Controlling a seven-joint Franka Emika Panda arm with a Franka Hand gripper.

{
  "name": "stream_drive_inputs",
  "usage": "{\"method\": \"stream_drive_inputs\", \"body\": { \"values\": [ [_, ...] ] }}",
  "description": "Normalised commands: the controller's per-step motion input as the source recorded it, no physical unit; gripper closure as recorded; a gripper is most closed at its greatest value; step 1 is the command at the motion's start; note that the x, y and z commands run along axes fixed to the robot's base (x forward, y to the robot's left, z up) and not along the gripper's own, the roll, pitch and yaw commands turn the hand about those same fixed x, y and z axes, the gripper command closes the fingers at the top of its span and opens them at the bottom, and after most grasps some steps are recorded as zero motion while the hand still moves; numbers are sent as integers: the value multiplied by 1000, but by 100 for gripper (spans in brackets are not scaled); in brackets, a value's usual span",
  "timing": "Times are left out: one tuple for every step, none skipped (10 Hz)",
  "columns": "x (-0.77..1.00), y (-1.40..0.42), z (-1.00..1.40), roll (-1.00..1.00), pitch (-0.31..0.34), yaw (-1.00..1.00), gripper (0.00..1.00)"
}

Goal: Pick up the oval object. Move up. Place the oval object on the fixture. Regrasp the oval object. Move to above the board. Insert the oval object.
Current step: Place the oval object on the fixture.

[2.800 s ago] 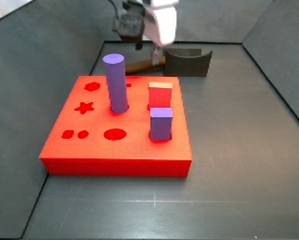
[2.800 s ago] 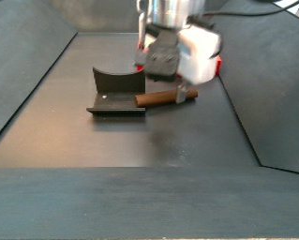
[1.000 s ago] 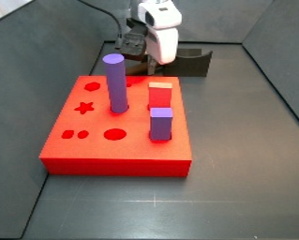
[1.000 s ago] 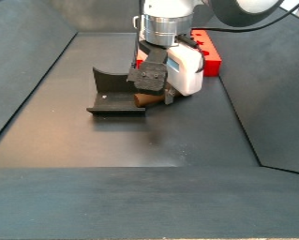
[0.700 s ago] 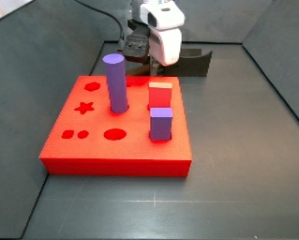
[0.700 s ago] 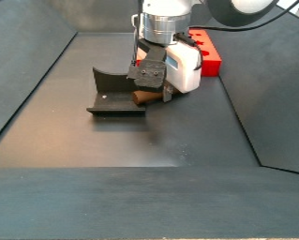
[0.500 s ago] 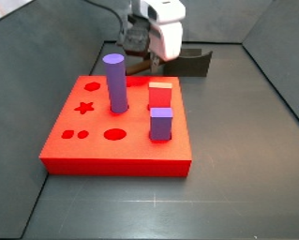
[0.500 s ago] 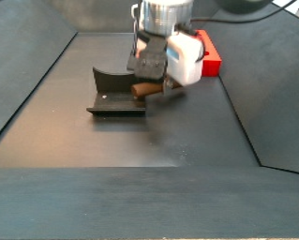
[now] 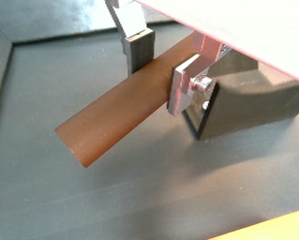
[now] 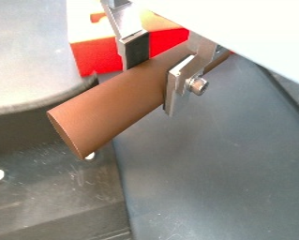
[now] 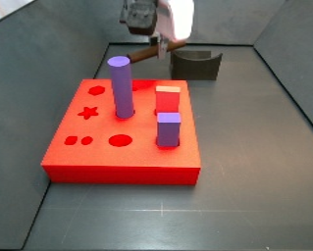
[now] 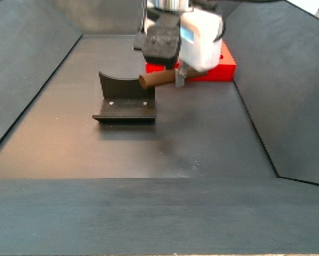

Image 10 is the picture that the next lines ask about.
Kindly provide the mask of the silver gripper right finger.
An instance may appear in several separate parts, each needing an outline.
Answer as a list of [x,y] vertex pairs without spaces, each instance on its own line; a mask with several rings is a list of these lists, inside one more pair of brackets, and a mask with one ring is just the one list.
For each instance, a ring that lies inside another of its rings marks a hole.
[[207,82],[199,78],[199,75],[213,60],[217,44],[190,31],[185,49],[190,52],[169,71],[164,96],[164,111],[169,116],[174,116],[182,102],[189,99],[189,93],[198,96],[203,94]]

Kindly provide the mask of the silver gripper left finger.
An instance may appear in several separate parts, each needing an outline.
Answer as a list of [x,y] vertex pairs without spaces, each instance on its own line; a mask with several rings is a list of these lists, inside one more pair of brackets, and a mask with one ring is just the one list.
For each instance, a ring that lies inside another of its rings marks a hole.
[[143,28],[136,5],[130,0],[100,0],[115,34],[123,70],[150,59],[150,32]]

